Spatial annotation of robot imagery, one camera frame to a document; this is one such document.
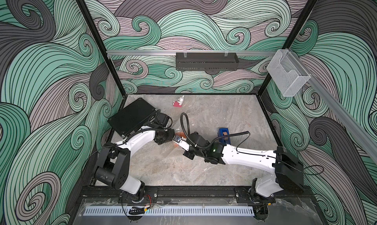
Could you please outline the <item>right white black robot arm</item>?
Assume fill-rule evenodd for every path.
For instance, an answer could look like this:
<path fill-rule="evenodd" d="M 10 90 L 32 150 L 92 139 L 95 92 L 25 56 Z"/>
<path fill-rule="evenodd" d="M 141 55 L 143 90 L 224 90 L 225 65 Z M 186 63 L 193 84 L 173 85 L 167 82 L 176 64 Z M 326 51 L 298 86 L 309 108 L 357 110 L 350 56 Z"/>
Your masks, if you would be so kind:
<path fill-rule="evenodd" d="M 320 165 L 313 165 L 317 172 L 308 172 L 309 167 L 284 147 L 275 150 L 253 150 L 233 146 L 221 142 L 223 136 L 213 139 L 211 142 L 204 139 L 198 132 L 190 132 L 189 119 L 186 113 L 181 113 L 180 124 L 184 137 L 177 136 L 174 142 L 184 149 L 184 156 L 194 159 L 198 156 L 206 163 L 222 165 L 242 165 L 256 168 L 268 173 L 268 175 L 254 179 L 249 192 L 263 198 L 270 198 L 280 191 L 288 191 L 294 194 L 304 192 L 304 176 L 317 176 L 325 169 Z"/>

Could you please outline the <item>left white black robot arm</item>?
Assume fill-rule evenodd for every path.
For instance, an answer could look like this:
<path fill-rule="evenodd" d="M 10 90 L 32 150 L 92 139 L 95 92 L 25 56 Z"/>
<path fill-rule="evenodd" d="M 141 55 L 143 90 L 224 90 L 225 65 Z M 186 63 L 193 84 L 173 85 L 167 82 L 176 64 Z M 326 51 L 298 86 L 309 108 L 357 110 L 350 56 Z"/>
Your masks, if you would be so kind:
<path fill-rule="evenodd" d="M 149 142 L 157 145 L 173 140 L 172 118 L 154 110 L 127 119 L 123 140 L 117 143 L 106 142 L 95 163 L 94 178 L 113 189 L 121 190 L 134 198 L 144 198 L 145 183 L 129 175 L 132 156 Z"/>

